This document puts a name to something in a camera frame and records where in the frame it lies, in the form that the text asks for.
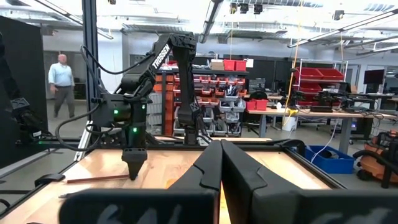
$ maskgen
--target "robotic arm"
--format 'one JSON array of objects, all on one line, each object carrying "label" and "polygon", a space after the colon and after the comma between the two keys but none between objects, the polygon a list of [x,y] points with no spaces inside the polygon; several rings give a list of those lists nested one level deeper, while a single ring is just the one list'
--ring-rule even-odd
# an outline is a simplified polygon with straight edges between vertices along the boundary
[{"label": "robotic arm", "polygon": [[110,128],[117,122],[128,123],[123,128],[126,145],[123,149],[122,160],[127,162],[132,180],[136,178],[139,169],[147,159],[148,95],[155,85],[157,71],[171,51],[178,63],[180,73],[182,104],[178,111],[178,121],[185,129],[184,143],[197,144],[201,109],[196,100],[192,74],[196,46],[197,42],[192,33],[163,34],[153,44],[147,57],[123,76],[114,94],[101,93],[100,106],[93,115],[93,124]]}]

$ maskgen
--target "orange vacuum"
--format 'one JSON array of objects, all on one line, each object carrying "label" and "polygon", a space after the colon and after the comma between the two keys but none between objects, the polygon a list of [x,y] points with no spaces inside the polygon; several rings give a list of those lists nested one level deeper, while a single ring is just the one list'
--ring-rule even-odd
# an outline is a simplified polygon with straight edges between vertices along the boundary
[{"label": "orange vacuum", "polygon": [[389,184],[398,183],[398,135],[396,131],[379,133],[371,142],[364,146],[365,150],[353,154],[361,170],[357,176],[361,180],[372,177],[382,180],[381,187],[388,188]]}]

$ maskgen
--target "light blue shirt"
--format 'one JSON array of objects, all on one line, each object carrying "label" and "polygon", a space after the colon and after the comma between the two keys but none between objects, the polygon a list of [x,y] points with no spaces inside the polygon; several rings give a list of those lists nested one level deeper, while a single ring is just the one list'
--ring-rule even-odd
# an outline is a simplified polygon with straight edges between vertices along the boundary
[{"label": "light blue shirt", "polygon": [[49,83],[57,86],[74,86],[72,70],[68,65],[52,64],[49,71]]}]

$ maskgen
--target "blue bin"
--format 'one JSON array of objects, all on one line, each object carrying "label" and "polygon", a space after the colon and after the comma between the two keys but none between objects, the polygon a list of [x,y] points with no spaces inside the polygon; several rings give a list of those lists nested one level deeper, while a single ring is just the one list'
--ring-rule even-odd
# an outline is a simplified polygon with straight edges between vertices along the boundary
[{"label": "blue bin", "polygon": [[[305,158],[311,161],[312,157],[325,146],[307,146],[305,149]],[[314,158],[313,163],[328,174],[352,174],[355,159],[339,150],[327,146],[324,150],[333,151],[338,154],[339,159],[327,159],[321,155]]]}]

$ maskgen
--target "wooden tabletop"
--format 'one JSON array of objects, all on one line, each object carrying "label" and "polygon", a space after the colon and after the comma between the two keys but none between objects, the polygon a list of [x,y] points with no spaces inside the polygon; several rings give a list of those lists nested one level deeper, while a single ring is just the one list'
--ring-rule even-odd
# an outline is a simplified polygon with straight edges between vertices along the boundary
[{"label": "wooden tabletop", "polygon": [[[172,185],[201,154],[198,151],[148,151],[148,160],[138,178],[104,180],[67,184],[67,179],[104,177],[128,174],[127,164],[121,160],[121,150],[98,149],[66,171],[62,182],[48,184],[30,199],[0,220],[0,224],[58,223],[58,210],[63,202],[58,196],[88,188],[166,189]],[[305,170],[283,152],[249,152],[255,160],[276,174],[303,189],[329,189],[326,184]],[[230,223],[224,194],[221,195],[220,223]]]},{"label": "wooden tabletop", "polygon": [[[286,113],[284,113],[285,109],[271,109],[271,108],[267,108],[266,111],[256,111],[256,110],[251,110],[248,111],[249,114],[265,114],[265,115],[281,115],[283,116],[285,114],[285,116],[289,115],[289,112],[286,111]],[[359,113],[345,113],[345,112],[337,112],[334,111],[332,113],[321,113],[321,112],[310,112],[309,109],[304,109],[304,110],[300,110],[297,114],[295,114],[294,116],[311,116],[311,117],[327,117],[327,118],[381,118],[381,119],[392,119],[392,118],[396,118],[395,115],[389,115],[389,114],[375,114],[375,115],[368,115],[368,116],[364,116],[363,114],[359,114]]]}]

